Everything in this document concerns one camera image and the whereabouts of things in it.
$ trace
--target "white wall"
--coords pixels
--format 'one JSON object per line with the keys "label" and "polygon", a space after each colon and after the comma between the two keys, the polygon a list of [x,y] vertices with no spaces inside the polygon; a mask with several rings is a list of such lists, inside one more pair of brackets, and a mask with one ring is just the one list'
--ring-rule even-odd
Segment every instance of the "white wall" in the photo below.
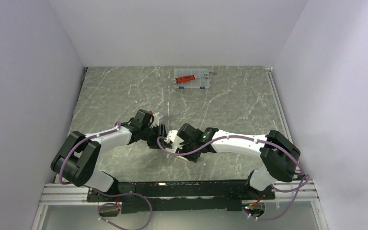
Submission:
{"label": "white wall", "polygon": [[0,230],[31,228],[82,72],[47,0],[0,0]]}
{"label": "white wall", "polygon": [[309,0],[274,71],[331,229],[368,229],[368,0]]}
{"label": "white wall", "polygon": [[50,0],[85,66],[273,66],[307,0]]}

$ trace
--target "red handle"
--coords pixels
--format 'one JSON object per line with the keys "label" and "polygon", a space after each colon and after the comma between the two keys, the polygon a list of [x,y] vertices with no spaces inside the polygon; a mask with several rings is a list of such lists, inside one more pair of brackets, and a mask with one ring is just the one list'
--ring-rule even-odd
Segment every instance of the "red handle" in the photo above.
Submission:
{"label": "red handle", "polygon": [[195,80],[195,77],[194,75],[187,75],[187,76],[178,77],[175,80],[177,81],[177,83],[184,83],[187,81]]}

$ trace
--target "red tool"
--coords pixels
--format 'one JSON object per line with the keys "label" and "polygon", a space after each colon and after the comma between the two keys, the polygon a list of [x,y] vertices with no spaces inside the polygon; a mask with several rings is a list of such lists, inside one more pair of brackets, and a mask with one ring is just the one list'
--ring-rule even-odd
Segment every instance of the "red tool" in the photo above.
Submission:
{"label": "red tool", "polygon": [[208,74],[204,73],[204,74],[197,74],[197,75],[181,76],[181,77],[173,79],[172,83],[184,83],[184,82],[187,82],[187,81],[195,80],[197,78],[208,78]]}

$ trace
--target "table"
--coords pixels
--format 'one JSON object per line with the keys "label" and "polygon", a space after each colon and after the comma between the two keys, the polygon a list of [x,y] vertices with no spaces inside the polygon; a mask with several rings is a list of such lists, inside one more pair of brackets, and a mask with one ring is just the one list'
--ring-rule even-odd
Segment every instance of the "table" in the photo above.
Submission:
{"label": "table", "polygon": [[[70,131],[98,132],[125,122],[138,109],[163,112],[168,130],[184,123],[204,131],[216,127],[232,133],[284,133],[264,67],[189,66],[214,72],[207,90],[176,90],[171,79],[183,67],[88,68]],[[233,153],[201,154],[197,163],[184,161],[144,141],[102,153],[97,167],[122,182],[246,179],[263,163]]]}

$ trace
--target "clear plastic box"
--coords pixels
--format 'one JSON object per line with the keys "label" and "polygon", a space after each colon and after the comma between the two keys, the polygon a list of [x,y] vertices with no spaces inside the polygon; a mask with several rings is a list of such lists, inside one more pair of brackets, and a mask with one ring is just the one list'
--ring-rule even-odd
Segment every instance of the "clear plastic box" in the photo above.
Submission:
{"label": "clear plastic box", "polygon": [[206,90],[209,88],[209,82],[211,81],[211,70],[209,69],[174,69],[174,78],[178,78],[186,75],[207,74],[208,78],[198,78],[184,83],[174,83],[174,88],[183,89],[199,89]]}

